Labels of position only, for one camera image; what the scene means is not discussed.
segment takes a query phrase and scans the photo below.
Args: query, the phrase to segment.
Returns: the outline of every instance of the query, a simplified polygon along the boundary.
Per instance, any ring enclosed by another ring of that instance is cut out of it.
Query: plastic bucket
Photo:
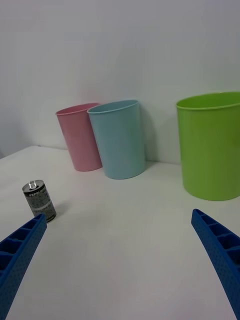
[[[74,168],[91,171],[102,167],[93,129],[87,114],[98,103],[71,106],[56,113]]]
[[[184,188],[206,200],[240,195],[240,92],[176,104]]]
[[[127,179],[141,174],[146,163],[139,102],[112,102],[87,112],[105,175]]]

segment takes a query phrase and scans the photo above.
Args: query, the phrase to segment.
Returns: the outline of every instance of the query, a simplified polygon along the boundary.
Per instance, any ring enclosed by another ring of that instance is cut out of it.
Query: white table
[[[8,320],[236,320],[191,215],[199,208],[240,234],[240,198],[189,195],[178,165],[112,180],[33,146],[0,160],[1,240],[33,217],[22,192],[32,179],[45,181],[57,218]]]

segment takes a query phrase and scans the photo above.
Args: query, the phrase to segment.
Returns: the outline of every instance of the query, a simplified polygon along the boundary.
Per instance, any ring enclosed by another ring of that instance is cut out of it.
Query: battery
[[[46,222],[56,217],[56,211],[43,180],[32,180],[22,187],[22,191],[33,215],[44,213]]]

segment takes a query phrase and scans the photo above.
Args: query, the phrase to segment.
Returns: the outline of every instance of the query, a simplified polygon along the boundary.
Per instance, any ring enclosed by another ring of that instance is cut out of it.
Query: white wall
[[[238,0],[1,0],[0,152],[65,147],[55,112],[136,98],[150,160],[179,162],[175,102],[240,89]]]

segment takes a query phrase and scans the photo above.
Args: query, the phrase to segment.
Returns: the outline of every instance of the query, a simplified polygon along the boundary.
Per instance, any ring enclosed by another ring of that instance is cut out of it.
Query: cylindrical container
[[[240,195],[240,92],[176,104],[184,188],[206,200]]]
[[[46,222],[56,217],[56,211],[43,180],[33,180],[22,187],[33,215],[45,214]]]
[[[98,103],[86,103],[56,113],[74,168],[91,171],[102,167],[87,110]]]
[[[139,102],[102,104],[87,111],[105,175],[127,179],[145,170],[145,150]]]

